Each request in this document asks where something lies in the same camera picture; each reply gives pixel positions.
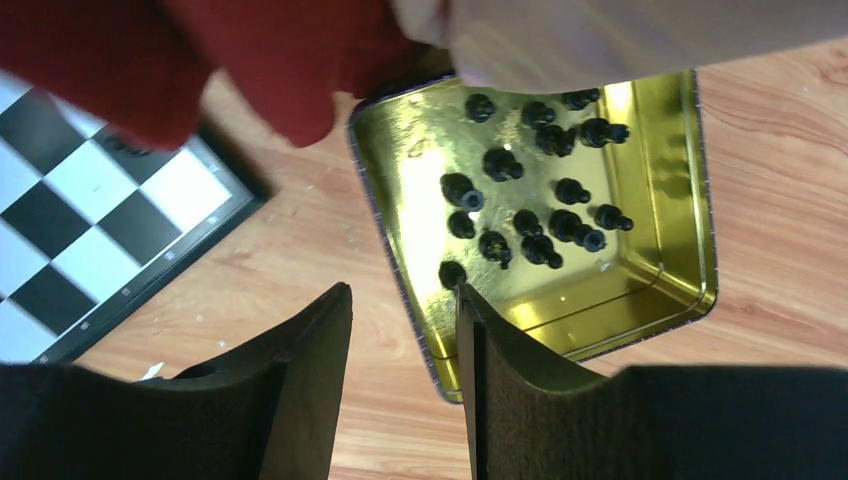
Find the black white chessboard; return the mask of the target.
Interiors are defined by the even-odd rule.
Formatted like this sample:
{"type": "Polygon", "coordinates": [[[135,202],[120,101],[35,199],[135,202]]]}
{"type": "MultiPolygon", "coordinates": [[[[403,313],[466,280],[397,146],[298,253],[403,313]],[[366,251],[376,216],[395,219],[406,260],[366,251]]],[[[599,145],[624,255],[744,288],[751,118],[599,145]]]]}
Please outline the black white chessboard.
{"type": "Polygon", "coordinates": [[[78,358],[267,200],[210,129],[134,147],[1,77],[1,360],[78,358]]]}

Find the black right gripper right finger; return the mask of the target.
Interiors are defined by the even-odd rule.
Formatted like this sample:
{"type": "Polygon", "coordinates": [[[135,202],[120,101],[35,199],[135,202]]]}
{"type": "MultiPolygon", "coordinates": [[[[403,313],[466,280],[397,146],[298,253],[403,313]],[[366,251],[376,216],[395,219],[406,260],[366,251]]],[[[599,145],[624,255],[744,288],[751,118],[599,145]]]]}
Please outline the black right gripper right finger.
{"type": "Polygon", "coordinates": [[[847,373],[634,365],[556,354],[470,285],[457,340],[476,479],[843,479],[847,373]]]}

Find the yellow metal tin tray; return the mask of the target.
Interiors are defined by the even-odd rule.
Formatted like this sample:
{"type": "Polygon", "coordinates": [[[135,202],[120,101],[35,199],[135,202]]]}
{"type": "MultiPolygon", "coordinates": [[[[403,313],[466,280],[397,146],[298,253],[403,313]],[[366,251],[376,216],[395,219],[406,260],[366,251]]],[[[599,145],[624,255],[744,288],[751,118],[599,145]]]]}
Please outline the yellow metal tin tray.
{"type": "MultiPolygon", "coordinates": [[[[717,263],[696,77],[672,73],[599,87],[600,115],[626,123],[627,143],[601,156],[589,177],[603,201],[628,210],[629,232],[597,254],[559,244],[573,266],[504,278],[486,265],[467,282],[503,317],[573,361],[637,343],[705,316],[717,295],[717,263]]],[[[440,188],[438,113],[452,114],[480,91],[453,75],[407,83],[360,103],[348,137],[375,223],[423,358],[442,398],[462,400],[455,292],[440,282],[445,260],[466,262],[477,247],[446,229],[453,211],[440,188]]]]}

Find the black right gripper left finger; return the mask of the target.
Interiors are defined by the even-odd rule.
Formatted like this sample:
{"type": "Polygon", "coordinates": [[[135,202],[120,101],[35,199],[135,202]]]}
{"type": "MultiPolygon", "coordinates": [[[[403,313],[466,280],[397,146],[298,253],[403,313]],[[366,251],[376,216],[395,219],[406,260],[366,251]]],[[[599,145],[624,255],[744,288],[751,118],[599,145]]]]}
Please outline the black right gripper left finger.
{"type": "Polygon", "coordinates": [[[75,364],[1,369],[5,479],[325,479],[352,330],[352,292],[173,378],[75,364]]]}

